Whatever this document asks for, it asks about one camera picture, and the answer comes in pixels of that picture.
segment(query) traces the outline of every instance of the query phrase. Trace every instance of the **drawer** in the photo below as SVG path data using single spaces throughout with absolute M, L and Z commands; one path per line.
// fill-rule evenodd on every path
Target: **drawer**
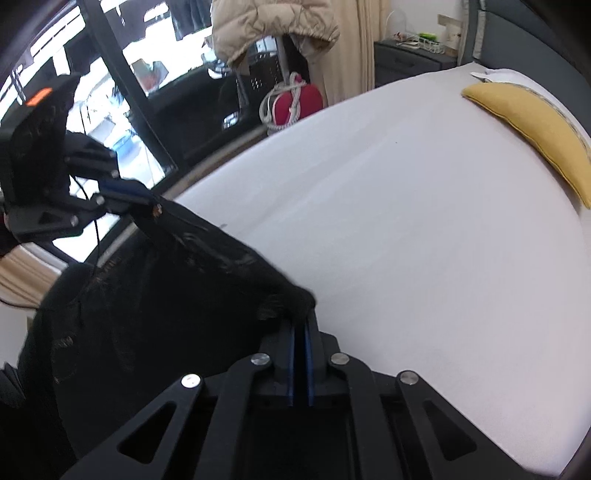
M 397 72 L 396 70 L 384 68 L 380 65 L 375 66 L 376 87 L 381 87 L 382 85 L 386 85 L 387 83 L 396 82 L 397 80 L 406 79 L 411 76 L 412 75 L 407 75 L 406 73 Z
M 441 70 L 439 62 L 411 51 L 374 44 L 374 54 L 376 67 L 381 66 L 389 70 L 396 70 L 409 77 Z

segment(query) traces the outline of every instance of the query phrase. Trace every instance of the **white rope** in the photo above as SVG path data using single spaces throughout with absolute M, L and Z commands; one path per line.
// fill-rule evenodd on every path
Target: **white rope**
M 286 85 L 285 82 L 278 83 L 273 87 L 273 90 L 265 95 L 261 102 L 261 106 L 259 107 L 259 116 L 261 117 L 261 122 L 267 126 L 267 130 L 269 130 L 270 134 L 280 130 L 285 130 L 300 119 L 301 88 L 306 85 L 306 82 L 304 80 L 298 82 L 297 77 L 299 77 L 299 74 L 292 72 L 290 75 L 289 84 Z M 279 97 L 279 95 L 285 92 L 291 92 L 293 97 L 290 107 L 290 116 L 285 125 L 276 125 L 273 121 L 273 103 L 275 103 L 275 100 L 277 97 Z

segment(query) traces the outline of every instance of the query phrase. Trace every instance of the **white pillow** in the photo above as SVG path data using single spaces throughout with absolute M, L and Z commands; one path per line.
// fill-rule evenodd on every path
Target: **white pillow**
M 579 123 L 577 118 L 570 113 L 570 110 L 566 108 L 560 100 L 552 95 L 548 90 L 542 87 L 539 83 L 533 81 L 527 75 L 523 75 L 520 72 L 510 69 L 486 69 L 484 73 L 472 72 L 472 76 L 477 79 L 484 80 L 485 82 L 497 82 L 497 83 L 512 83 L 513 85 L 522 85 L 527 87 L 537 94 L 544 97 L 550 103 L 552 103 L 562 114 L 570 120 L 573 127 L 577 129 L 580 136 L 587 142 L 589 148 L 591 148 L 591 137 L 583 126 Z

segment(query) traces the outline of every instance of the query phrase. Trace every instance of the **mattress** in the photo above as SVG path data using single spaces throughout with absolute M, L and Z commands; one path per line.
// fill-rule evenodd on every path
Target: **mattress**
M 525 468 L 558 474 L 591 424 L 583 229 L 541 157 L 461 97 L 475 70 L 331 107 L 178 201 L 309 288 L 344 352 L 415 370 Z

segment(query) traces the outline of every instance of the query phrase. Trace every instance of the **beige curtain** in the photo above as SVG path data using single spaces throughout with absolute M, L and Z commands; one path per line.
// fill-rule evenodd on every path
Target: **beige curtain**
M 13 303 L 38 306 L 65 264 L 35 246 L 18 246 L 0 260 L 0 291 Z
M 389 0 L 332 0 L 340 38 L 335 46 L 310 65 L 310 80 L 327 105 L 374 88 L 374 41 L 385 34 Z

